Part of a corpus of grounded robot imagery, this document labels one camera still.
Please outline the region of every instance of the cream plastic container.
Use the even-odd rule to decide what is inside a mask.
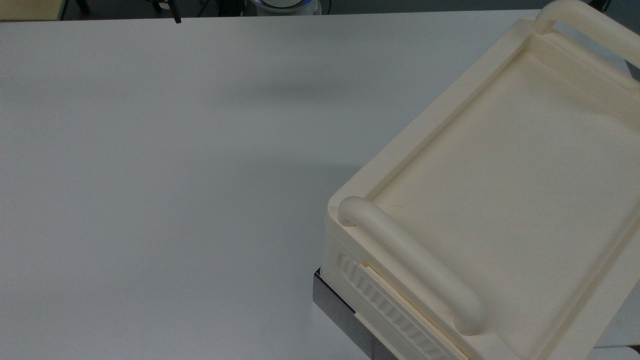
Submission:
[[[640,37],[521,19],[329,201],[322,278],[398,359],[585,359],[640,279]]]

